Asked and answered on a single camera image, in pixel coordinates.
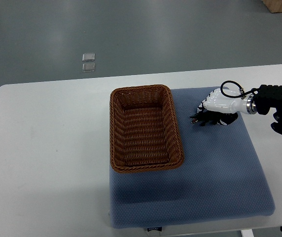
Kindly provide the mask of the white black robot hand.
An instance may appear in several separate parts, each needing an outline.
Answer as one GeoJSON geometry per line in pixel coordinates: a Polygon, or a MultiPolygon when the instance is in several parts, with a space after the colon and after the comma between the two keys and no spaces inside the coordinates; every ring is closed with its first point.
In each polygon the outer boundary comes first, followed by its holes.
{"type": "Polygon", "coordinates": [[[253,115],[257,113],[253,94],[245,94],[243,90],[215,89],[200,103],[197,108],[199,112],[220,112],[222,117],[217,123],[229,125],[239,116],[239,113],[253,115]]]}

